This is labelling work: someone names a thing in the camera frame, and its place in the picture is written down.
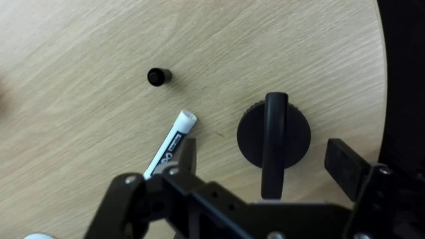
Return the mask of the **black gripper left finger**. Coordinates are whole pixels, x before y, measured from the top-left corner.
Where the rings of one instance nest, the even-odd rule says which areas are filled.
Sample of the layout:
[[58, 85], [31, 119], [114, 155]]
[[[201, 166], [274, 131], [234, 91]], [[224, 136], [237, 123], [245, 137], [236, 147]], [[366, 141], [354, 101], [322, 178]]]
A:
[[180, 149], [179, 166], [189, 173], [196, 170], [196, 140], [187, 139]]

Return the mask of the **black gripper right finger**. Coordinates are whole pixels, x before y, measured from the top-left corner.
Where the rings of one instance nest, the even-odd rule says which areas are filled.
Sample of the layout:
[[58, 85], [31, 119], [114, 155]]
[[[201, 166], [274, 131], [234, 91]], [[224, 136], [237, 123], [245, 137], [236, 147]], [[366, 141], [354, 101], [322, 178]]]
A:
[[326, 143], [323, 168], [343, 194], [354, 202], [371, 166], [339, 139]]

